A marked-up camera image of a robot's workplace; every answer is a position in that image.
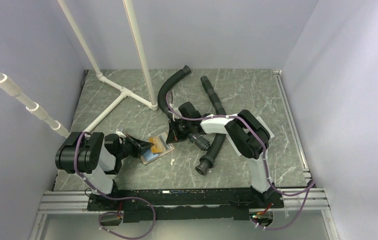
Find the tan leather card holder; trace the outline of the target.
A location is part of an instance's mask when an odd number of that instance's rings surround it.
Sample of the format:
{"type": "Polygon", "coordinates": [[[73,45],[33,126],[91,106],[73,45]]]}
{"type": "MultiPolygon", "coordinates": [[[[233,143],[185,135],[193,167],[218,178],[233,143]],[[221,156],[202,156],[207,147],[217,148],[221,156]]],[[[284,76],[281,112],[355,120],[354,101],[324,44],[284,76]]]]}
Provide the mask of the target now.
{"type": "Polygon", "coordinates": [[[167,137],[167,133],[163,132],[157,136],[148,138],[148,142],[152,143],[153,146],[141,155],[141,161],[144,165],[152,163],[175,149],[172,143],[166,143],[167,137]]]}

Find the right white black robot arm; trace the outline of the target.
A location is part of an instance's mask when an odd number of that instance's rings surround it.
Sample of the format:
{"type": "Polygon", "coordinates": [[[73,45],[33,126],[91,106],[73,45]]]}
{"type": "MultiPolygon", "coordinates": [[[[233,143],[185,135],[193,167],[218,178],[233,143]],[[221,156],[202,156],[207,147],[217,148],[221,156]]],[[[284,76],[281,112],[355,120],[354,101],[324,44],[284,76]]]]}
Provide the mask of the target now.
{"type": "Polygon", "coordinates": [[[249,159],[248,163],[251,171],[251,187],[254,190],[252,194],[253,203],[263,208],[272,200],[272,194],[277,192],[275,185],[270,177],[268,169],[268,147],[269,140],[274,134],[260,118],[255,118],[248,110],[242,110],[238,114],[207,114],[198,116],[191,103],[188,103],[188,111],[181,106],[179,113],[175,112],[169,104],[167,110],[172,115],[170,122],[169,137],[176,140],[177,127],[172,126],[177,120],[184,120],[188,123],[194,123],[202,128],[202,134],[219,134],[227,137],[238,156],[244,156],[249,159]]]}

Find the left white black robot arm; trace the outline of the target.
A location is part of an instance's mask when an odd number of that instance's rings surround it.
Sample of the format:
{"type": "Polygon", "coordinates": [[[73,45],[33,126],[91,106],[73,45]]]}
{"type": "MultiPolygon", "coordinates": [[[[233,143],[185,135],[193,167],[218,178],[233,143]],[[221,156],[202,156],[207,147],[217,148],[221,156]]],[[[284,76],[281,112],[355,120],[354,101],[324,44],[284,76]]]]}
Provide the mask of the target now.
{"type": "Polygon", "coordinates": [[[58,149],[55,164],[59,170],[82,179],[93,194],[101,196],[106,209],[114,210],[121,197],[110,176],[119,173],[125,158],[140,158],[153,145],[129,134],[72,132],[58,149]]]}

